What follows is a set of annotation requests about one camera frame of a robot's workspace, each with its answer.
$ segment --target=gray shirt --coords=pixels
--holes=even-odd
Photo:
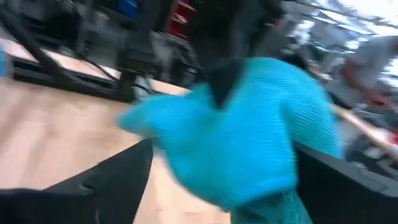
[[[357,79],[368,88],[375,88],[378,76],[398,53],[394,46],[396,36],[374,37],[363,43],[348,59],[356,64]],[[351,88],[344,79],[331,83],[327,87],[346,104],[354,106],[363,100],[363,94]]]

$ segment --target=wooden work surface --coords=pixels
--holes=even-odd
[[[0,41],[8,54],[33,60],[19,44]],[[67,69],[103,77],[85,62],[50,54]],[[105,69],[118,76],[117,71]],[[170,94],[186,91],[155,80],[152,84]],[[0,80],[0,95],[2,189],[44,189],[140,140],[115,126],[115,116],[128,107],[124,103],[8,79]],[[186,193],[170,176],[164,161],[155,156],[134,223],[224,224],[229,217]]]

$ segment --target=blue knit fabric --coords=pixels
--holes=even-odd
[[[153,138],[177,180],[232,211],[234,223],[257,223],[239,214],[250,206],[266,220],[261,223],[310,223],[294,189],[292,141],[340,156],[323,90],[305,72],[270,58],[245,61],[244,78],[223,111],[203,84],[185,96],[154,96],[118,122]]]

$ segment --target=machine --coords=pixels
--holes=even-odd
[[[146,1],[154,5],[156,12],[158,4],[156,0]],[[197,13],[188,23],[187,36],[190,45],[197,55],[199,64],[203,68],[203,76],[209,83],[214,96],[214,101],[218,109],[223,109],[223,103],[231,89],[239,80],[239,68],[242,59],[252,55],[258,55],[258,48],[261,46],[266,49],[267,44],[275,43],[267,36],[264,41],[262,35],[262,27],[264,15],[274,13],[276,21],[278,21],[283,11],[278,7],[279,1],[198,1],[195,5]],[[147,23],[154,24],[155,19],[148,19]],[[0,22],[3,26],[40,62],[41,66],[32,64],[25,68],[24,71],[17,70],[14,74],[16,80],[48,85],[55,88],[63,88],[71,91],[85,92],[104,98],[119,101],[131,101],[134,97],[134,79],[138,73],[152,72],[156,68],[156,59],[151,51],[148,33],[150,25],[139,29],[134,35],[130,36],[130,40],[134,40],[139,45],[135,45],[133,41],[126,45],[125,57],[120,59],[119,69],[121,77],[119,80],[105,82],[103,80],[95,80],[94,78],[85,77],[83,74],[65,71],[58,66],[51,58],[46,56],[40,49],[38,43],[29,37],[27,31],[18,23],[17,19],[7,9],[0,8]],[[328,155],[314,151],[295,143],[295,149],[298,155],[298,171],[300,183],[297,186],[298,193],[302,198],[314,223],[397,223],[398,217],[395,216],[394,208],[398,205],[398,181],[388,177],[375,174],[372,171],[360,169],[347,161],[335,159]],[[107,200],[118,198],[112,192],[117,192],[111,187],[93,187],[99,183],[99,186],[106,185],[109,182],[115,182],[119,187],[124,186],[123,194],[128,190],[133,190],[136,195],[142,194],[142,186],[145,186],[150,157],[152,149],[146,147],[143,149],[146,158],[141,158],[145,164],[141,164],[142,173],[138,176],[141,183],[138,189],[131,185],[125,185],[119,180],[130,180],[134,175],[126,174],[118,171],[111,172],[108,177],[98,175],[95,181],[87,184],[88,177],[80,177],[74,179],[75,184],[65,184],[64,189],[67,194],[52,197],[51,203],[43,206],[31,207],[31,203],[35,199],[50,197],[48,192],[36,192],[30,190],[11,190],[0,192],[0,205],[12,204],[8,208],[11,214],[4,214],[3,218],[8,220],[17,220],[20,223],[54,223],[51,222],[51,216],[35,216],[35,214],[43,214],[43,210],[51,207],[53,210],[64,212],[64,216],[60,216],[63,221],[68,217],[77,217],[76,210],[69,207],[69,202],[79,204],[87,210],[79,210],[80,219],[72,222],[79,223],[128,223],[132,222],[132,217],[119,220],[122,215],[101,216],[107,213],[115,214],[111,208],[103,207],[100,204]],[[123,164],[132,159],[125,157]],[[113,166],[107,162],[102,163],[103,168],[98,172],[103,174],[106,170],[113,169]],[[102,190],[105,195],[101,199],[101,194],[94,194],[100,199],[93,199],[93,190]],[[116,202],[120,206],[124,206],[125,202]],[[131,214],[134,214],[136,206],[128,208]],[[22,222],[21,218],[31,220],[31,222]]]

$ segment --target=wooden table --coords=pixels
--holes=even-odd
[[[8,54],[33,60],[19,44],[0,41]],[[50,55],[69,70],[103,77],[85,62]],[[105,69],[115,77],[119,75],[111,68]],[[151,82],[157,91],[186,91],[167,83]],[[2,189],[44,189],[141,139],[115,126],[114,117],[127,104],[8,79],[0,80],[0,95]],[[136,224],[223,224],[229,223],[228,216],[188,194],[170,176],[163,159],[154,157]]]

